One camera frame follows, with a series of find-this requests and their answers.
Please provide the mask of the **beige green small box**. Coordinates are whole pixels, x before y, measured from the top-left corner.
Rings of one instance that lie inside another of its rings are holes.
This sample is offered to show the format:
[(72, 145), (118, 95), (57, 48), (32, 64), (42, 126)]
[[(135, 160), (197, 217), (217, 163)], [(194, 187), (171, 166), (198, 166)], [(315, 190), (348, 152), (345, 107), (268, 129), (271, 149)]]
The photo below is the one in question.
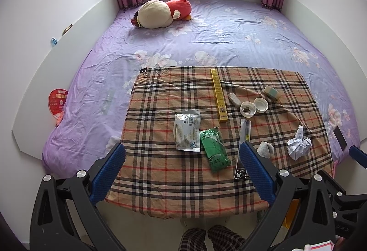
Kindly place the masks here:
[(274, 101), (278, 101), (281, 97), (281, 93), (271, 86), (266, 86), (263, 90), (264, 94)]

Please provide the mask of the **plaid beige blanket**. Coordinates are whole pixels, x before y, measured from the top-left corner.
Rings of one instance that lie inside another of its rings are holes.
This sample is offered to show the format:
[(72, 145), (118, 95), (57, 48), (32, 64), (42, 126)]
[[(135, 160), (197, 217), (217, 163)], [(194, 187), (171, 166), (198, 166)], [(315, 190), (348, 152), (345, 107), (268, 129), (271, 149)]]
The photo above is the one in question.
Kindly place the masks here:
[(107, 202), (147, 216), (207, 218), (265, 209), (237, 175), (239, 146), (273, 146), (277, 168), (333, 170), (321, 114), (300, 73), (265, 68), (143, 69), (121, 142), (126, 160)]

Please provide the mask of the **red and cream plush toy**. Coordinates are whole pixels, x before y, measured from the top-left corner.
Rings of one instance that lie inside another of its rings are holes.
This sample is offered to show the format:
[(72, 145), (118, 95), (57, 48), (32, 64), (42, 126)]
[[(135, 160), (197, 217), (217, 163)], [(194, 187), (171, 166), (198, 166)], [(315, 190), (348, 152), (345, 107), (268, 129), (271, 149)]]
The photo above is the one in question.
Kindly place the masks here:
[(191, 20), (192, 6), (188, 0), (150, 0), (134, 14), (131, 23), (135, 28), (165, 28), (173, 21)]

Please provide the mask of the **long silver black wrapper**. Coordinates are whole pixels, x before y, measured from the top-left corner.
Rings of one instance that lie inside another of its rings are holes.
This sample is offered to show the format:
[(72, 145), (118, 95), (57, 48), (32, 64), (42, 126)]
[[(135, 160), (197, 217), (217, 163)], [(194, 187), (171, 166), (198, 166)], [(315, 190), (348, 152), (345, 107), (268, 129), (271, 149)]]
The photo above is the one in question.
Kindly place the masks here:
[(234, 172), (234, 179), (237, 181), (249, 180), (247, 169), (245, 167), (244, 161), (247, 152), (246, 141), (250, 137), (251, 122), (246, 119), (241, 120), (241, 126), (239, 131), (239, 148), (238, 154), (236, 156), (236, 168)]

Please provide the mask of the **white round lid with contents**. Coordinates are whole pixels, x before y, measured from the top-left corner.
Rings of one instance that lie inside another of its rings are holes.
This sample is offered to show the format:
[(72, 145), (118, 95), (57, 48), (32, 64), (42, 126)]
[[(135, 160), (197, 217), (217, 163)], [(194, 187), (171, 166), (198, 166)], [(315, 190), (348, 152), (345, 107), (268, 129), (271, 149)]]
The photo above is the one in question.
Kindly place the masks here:
[(239, 111), (244, 118), (252, 118), (256, 114), (256, 107), (252, 102), (245, 101), (240, 105)]

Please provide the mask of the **grey oblong eraser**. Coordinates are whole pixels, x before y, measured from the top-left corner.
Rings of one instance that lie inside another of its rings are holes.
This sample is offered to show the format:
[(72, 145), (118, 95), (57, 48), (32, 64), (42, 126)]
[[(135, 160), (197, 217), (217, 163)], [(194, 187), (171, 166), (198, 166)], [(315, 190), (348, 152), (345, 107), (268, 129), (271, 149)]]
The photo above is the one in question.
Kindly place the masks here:
[(229, 100), (233, 103), (233, 105), (236, 108), (240, 108), (241, 107), (241, 101), (240, 101), (240, 99), (234, 93), (230, 92), (228, 94), (228, 98), (229, 98)]

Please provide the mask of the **white paper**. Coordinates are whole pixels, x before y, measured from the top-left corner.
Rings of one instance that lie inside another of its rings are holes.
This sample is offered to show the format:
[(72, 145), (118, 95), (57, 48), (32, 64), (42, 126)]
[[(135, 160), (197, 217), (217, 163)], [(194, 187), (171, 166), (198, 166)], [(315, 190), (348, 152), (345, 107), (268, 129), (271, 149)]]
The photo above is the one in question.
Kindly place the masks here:
[(289, 156), (297, 161), (299, 158), (306, 156), (311, 148), (311, 139), (303, 136), (303, 126), (299, 125), (295, 137), (287, 142)]

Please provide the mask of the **grey sock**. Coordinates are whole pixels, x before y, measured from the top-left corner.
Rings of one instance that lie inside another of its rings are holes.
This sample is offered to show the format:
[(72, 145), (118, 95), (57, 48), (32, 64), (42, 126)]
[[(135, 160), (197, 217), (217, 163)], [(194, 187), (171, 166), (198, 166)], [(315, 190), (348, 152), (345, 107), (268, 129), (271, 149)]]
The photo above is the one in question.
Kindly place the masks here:
[(274, 154), (274, 147), (265, 141), (262, 141), (257, 149), (258, 154), (263, 158), (270, 159)]

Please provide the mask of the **person's plaid trouser legs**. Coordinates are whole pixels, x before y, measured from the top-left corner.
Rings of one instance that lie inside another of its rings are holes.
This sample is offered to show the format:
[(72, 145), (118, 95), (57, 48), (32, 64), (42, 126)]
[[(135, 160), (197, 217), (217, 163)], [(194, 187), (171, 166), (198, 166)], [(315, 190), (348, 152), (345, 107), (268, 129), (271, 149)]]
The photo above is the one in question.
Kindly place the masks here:
[(212, 243), (213, 250), (234, 251), (242, 247), (246, 240), (241, 235), (222, 225), (215, 225), (207, 231), (202, 228), (191, 228), (183, 233), (178, 245), (180, 251), (207, 250), (206, 237)]

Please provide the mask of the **red round hand fan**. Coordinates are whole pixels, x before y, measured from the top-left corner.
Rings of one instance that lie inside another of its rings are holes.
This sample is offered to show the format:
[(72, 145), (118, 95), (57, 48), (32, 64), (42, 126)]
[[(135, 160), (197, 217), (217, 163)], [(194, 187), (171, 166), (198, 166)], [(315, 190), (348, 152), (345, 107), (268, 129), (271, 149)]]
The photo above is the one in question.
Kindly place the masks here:
[(63, 111), (64, 104), (66, 102), (68, 90), (66, 89), (54, 89), (48, 98), (48, 106), (50, 113), (55, 117), (59, 118)]

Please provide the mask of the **green plastic packet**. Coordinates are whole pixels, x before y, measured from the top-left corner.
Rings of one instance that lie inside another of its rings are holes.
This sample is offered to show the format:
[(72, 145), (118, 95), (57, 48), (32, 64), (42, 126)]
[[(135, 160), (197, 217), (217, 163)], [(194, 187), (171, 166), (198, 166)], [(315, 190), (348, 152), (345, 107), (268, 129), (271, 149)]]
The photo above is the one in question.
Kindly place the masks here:
[(205, 149), (211, 171), (216, 173), (230, 166), (223, 139), (218, 127), (200, 132), (200, 139)]

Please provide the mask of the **black smartphone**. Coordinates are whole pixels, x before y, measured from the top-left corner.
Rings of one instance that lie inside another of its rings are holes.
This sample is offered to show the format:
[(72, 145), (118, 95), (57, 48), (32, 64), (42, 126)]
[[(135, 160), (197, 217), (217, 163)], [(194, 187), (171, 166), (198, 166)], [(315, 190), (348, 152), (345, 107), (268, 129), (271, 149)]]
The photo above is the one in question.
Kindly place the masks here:
[(345, 140), (345, 138), (344, 138), (344, 136), (343, 136), (343, 134), (342, 134), (339, 127), (335, 127), (334, 135), (335, 135), (335, 137), (336, 137), (336, 139), (337, 139), (337, 141), (340, 145), (341, 150), (344, 151), (345, 148), (347, 147), (347, 142), (346, 142), (346, 140)]

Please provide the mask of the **silver foil snack bag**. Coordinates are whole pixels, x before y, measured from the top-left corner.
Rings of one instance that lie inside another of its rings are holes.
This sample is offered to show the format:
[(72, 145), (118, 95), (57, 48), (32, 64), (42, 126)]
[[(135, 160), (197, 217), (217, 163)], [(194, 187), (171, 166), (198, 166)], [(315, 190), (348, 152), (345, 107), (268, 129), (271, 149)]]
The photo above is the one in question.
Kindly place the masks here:
[(177, 150), (200, 152), (200, 122), (198, 110), (185, 110), (175, 114), (173, 134)]

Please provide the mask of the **long yellow box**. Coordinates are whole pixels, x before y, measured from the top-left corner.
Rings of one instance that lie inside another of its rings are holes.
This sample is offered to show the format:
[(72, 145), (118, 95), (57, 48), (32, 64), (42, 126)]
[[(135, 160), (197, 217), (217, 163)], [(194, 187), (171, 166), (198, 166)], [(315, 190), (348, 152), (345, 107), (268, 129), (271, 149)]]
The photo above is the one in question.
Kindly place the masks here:
[(217, 101), (219, 121), (226, 122), (228, 121), (228, 112), (226, 108), (223, 89), (221, 87), (220, 77), (216, 69), (210, 69), (210, 72)]

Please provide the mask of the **white headboard panel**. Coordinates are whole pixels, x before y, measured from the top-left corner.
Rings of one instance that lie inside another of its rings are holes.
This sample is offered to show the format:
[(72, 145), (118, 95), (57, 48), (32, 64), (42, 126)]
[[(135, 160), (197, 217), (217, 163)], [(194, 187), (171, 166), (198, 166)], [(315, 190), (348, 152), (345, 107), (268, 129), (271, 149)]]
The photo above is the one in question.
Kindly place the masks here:
[(118, 14), (117, 0), (102, 0), (73, 24), (50, 50), (29, 83), (12, 134), (21, 152), (42, 159), (43, 146), (56, 119), (48, 99), (54, 89), (68, 90), (80, 64)]

